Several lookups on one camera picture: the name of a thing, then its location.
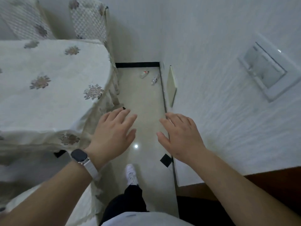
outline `black baseboard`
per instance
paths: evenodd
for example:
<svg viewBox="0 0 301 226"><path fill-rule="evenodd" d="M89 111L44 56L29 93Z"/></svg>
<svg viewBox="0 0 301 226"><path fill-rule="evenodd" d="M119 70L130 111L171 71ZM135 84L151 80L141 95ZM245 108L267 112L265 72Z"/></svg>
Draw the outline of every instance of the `black baseboard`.
<svg viewBox="0 0 301 226"><path fill-rule="evenodd" d="M160 62L115 63L117 68L160 67Z"/></svg>

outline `shoe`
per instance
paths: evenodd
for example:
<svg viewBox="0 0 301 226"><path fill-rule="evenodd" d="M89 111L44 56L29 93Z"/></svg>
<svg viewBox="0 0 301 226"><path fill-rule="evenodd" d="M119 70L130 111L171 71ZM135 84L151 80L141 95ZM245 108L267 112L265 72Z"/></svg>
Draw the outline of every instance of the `shoe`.
<svg viewBox="0 0 301 226"><path fill-rule="evenodd" d="M126 178L128 180L128 185L138 185L138 179L133 164L126 165Z"/></svg>

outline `right hand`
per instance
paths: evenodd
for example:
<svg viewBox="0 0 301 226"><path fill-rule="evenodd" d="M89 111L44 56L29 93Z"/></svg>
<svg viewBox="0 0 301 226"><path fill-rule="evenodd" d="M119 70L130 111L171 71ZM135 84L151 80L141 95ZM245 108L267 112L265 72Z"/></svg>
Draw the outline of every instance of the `right hand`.
<svg viewBox="0 0 301 226"><path fill-rule="evenodd" d="M170 140L157 132L159 143L176 159L183 163L190 162L206 147L194 121L182 114L166 113L168 119L159 121L169 133Z"/></svg>

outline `white watch strap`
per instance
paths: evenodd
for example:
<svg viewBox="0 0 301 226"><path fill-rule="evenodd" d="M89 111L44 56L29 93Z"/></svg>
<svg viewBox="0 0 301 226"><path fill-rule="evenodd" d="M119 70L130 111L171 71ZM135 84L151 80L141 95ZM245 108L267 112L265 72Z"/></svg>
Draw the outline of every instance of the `white watch strap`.
<svg viewBox="0 0 301 226"><path fill-rule="evenodd" d="M88 162L86 162L84 164L84 167L87 169L89 174L92 176L93 180L98 178L98 171L96 170L95 166L93 165L93 163L91 162L90 159L88 160Z"/></svg>

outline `light switch plate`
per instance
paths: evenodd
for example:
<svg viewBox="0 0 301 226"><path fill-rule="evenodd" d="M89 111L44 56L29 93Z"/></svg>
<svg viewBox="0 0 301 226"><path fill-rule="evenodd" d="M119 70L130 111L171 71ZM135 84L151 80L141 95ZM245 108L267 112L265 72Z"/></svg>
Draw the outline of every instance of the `light switch plate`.
<svg viewBox="0 0 301 226"><path fill-rule="evenodd" d="M175 94L177 92L177 86L175 84L175 76L173 73L172 66L169 67L167 83L166 83L166 91L168 95L169 106L172 107L173 102L175 100Z"/></svg>
<svg viewBox="0 0 301 226"><path fill-rule="evenodd" d="M269 102L301 80L300 67L259 33L238 60L257 82Z"/></svg>

